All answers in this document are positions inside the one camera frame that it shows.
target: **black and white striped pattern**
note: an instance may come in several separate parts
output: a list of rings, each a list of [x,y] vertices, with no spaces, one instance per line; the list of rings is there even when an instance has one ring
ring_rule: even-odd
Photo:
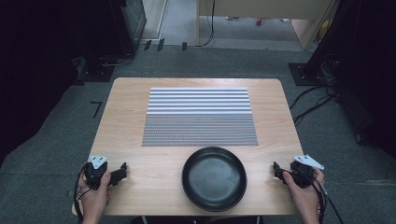
[[[143,147],[257,145],[247,88],[151,88]]]

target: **person's right hand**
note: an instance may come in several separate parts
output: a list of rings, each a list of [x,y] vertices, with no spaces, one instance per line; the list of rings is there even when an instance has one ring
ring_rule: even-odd
[[[315,170],[315,179],[324,184],[324,174],[317,168]],[[283,172],[283,177],[290,189],[290,196],[297,207],[300,217],[304,224],[318,224],[318,206],[319,198],[314,187],[310,186],[306,189],[298,187],[288,172]]]
[[[89,189],[86,181],[79,178],[78,186],[83,194],[81,196],[82,210],[84,212],[83,224],[97,224],[105,212],[107,203],[110,201],[110,190],[107,188],[110,182],[111,173],[106,171],[100,181],[98,190]]]

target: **cable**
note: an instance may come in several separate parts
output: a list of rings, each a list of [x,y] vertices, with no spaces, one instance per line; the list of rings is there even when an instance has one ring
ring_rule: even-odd
[[[77,191],[78,191],[78,182],[79,182],[79,179],[80,179],[82,173],[84,172],[84,170],[86,168],[87,168],[87,163],[85,163],[81,167],[81,169],[78,171],[78,175],[77,175],[77,179],[76,179],[76,183],[75,183],[74,197],[73,197],[74,206],[75,206],[75,209],[76,209],[76,213],[78,215],[78,222],[79,223],[82,223],[83,216],[82,216],[81,209],[79,208],[79,203],[78,203],[79,198],[82,196],[81,195],[80,197],[78,197],[78,193],[77,193]]]
[[[324,212],[326,209],[326,204],[325,204],[325,195],[324,191],[319,191],[317,186],[315,186],[314,181],[309,179],[308,176],[305,175],[305,173],[303,171],[301,171],[300,169],[296,169],[298,171],[298,173],[300,173],[300,175],[303,175],[305,177],[305,179],[311,183],[311,186],[314,188],[314,190],[317,192],[318,198],[319,198],[319,224],[323,223],[323,219],[324,219]]]
[[[339,62],[336,60],[328,59],[324,60],[320,65],[321,72],[328,82],[331,82],[336,77],[334,76]]]
[[[305,94],[307,94],[307,93],[309,93],[311,91],[314,91],[314,90],[316,90],[318,88],[321,88],[321,87],[322,86],[316,86],[316,87],[313,87],[313,88],[308,89],[306,91],[303,91],[299,96],[297,96],[297,98],[294,100],[293,104],[289,107],[289,109],[292,109],[296,105],[297,101],[299,101],[302,96],[304,96]]]
[[[87,193],[87,192],[89,192],[90,190],[92,190],[92,189],[88,189],[88,190],[87,190],[87,191],[85,191],[84,193],[82,193],[82,194],[78,195],[78,199],[77,199],[77,201],[81,200],[82,196],[84,196],[84,194],[86,194],[86,193]]]
[[[214,38],[213,36],[215,35],[215,29],[213,27],[213,17],[215,15],[215,5],[216,5],[216,0],[213,0],[213,6],[212,6],[212,26],[211,26],[211,34],[210,37],[207,39],[206,43],[204,43],[203,45],[196,45],[196,47],[204,47],[206,45],[208,45]]]
[[[151,46],[159,46],[159,44],[150,44]],[[137,46],[138,48],[142,48],[142,47],[145,47],[146,46],[146,44],[141,44],[141,45],[139,45],[139,46]],[[180,48],[182,48],[183,46],[181,46],[181,45],[163,45],[164,47],[180,47]],[[201,46],[196,46],[196,45],[188,45],[187,47],[189,47],[189,48],[200,48]]]
[[[329,196],[327,196],[327,199],[329,200],[329,203],[332,206],[332,209],[334,210],[335,214],[337,215],[338,220],[340,221],[340,223],[344,224],[343,219],[341,218],[340,214],[338,213],[338,210],[335,208],[335,205],[332,203],[332,200],[330,199]]]
[[[323,103],[320,103],[320,101],[323,100],[323,99],[326,98],[326,97],[327,97],[327,99],[326,99]],[[305,115],[307,115],[307,114],[309,114],[310,112],[312,112],[312,111],[318,109],[319,107],[325,105],[325,104],[328,103],[331,99],[332,99],[331,96],[324,96],[324,97],[318,99],[317,103],[316,103],[314,106],[312,106],[311,108],[307,109],[303,114],[298,115],[297,117],[293,118],[294,125],[297,127],[297,125],[299,125],[299,124],[301,123],[301,121],[303,121]]]
[[[131,59],[134,57],[134,55],[133,54],[130,54],[129,55],[129,58],[125,61],[125,62],[123,62],[123,63],[102,63],[102,66],[122,66],[122,65],[125,65],[126,63],[128,63],[129,61],[131,61]]]

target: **black pan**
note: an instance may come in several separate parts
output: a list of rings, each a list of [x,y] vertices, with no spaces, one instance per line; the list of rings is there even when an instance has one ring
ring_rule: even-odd
[[[232,152],[221,147],[204,147],[187,159],[181,182],[195,205],[206,211],[221,212],[241,201],[247,188],[247,174]]]

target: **gray carpet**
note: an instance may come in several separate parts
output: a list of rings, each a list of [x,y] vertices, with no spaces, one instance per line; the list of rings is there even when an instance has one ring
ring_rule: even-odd
[[[109,83],[71,86],[39,133],[6,157],[0,171],[0,223],[77,223],[71,213],[70,191],[90,153],[115,78],[278,78],[291,104],[307,87],[294,85],[288,63],[306,63],[310,57],[307,51],[140,49],[129,63],[115,69]],[[291,114],[304,112],[325,94],[324,89],[309,93]],[[91,101],[103,102],[95,119],[97,105]],[[368,181],[395,179],[396,162],[381,148],[355,143],[343,107],[331,100],[307,115],[297,132],[304,153],[326,167],[327,190],[345,223],[395,223],[395,185]],[[300,223],[296,216],[264,216],[264,220],[267,224]],[[129,222],[129,217],[105,217],[103,223]],[[330,206],[325,223],[338,223]]]
[[[187,42],[195,45],[196,10],[195,0],[168,0],[160,38],[165,38],[169,44]],[[200,44],[210,37],[211,21],[211,17],[200,17]],[[207,45],[210,48],[302,51],[291,21],[263,19],[262,25],[258,26],[256,18],[227,21],[224,17],[214,17],[213,28],[215,41]],[[312,44],[308,50],[313,52],[316,47],[316,44]]]

